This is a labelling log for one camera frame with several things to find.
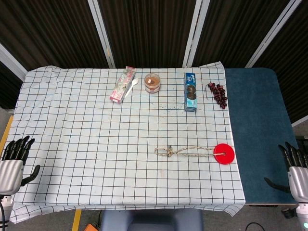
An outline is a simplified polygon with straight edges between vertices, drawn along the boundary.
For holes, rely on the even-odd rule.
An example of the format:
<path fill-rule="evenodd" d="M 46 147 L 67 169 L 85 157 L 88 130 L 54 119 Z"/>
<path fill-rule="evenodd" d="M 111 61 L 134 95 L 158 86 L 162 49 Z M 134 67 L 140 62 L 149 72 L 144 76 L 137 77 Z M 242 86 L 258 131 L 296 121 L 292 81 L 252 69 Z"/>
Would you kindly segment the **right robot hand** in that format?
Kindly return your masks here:
<path fill-rule="evenodd" d="M 286 165 L 289 184 L 279 185 L 268 178 L 265 182 L 272 188 L 290 193 L 299 203 L 308 203 L 308 154 L 296 149 L 290 143 L 285 142 L 285 146 L 278 145 Z"/>

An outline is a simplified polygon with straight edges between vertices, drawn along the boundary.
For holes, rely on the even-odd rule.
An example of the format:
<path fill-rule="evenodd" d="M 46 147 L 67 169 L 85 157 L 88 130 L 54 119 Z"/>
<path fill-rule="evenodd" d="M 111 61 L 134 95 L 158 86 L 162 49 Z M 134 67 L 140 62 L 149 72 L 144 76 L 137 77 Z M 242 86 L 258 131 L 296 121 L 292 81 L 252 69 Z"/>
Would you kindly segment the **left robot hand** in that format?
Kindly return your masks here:
<path fill-rule="evenodd" d="M 11 141 L 5 147 L 0 161 L 0 197 L 11 196 L 26 184 L 33 181 L 39 174 L 40 165 L 36 165 L 30 176 L 23 178 L 23 171 L 30 148 L 35 139 L 26 136 Z"/>

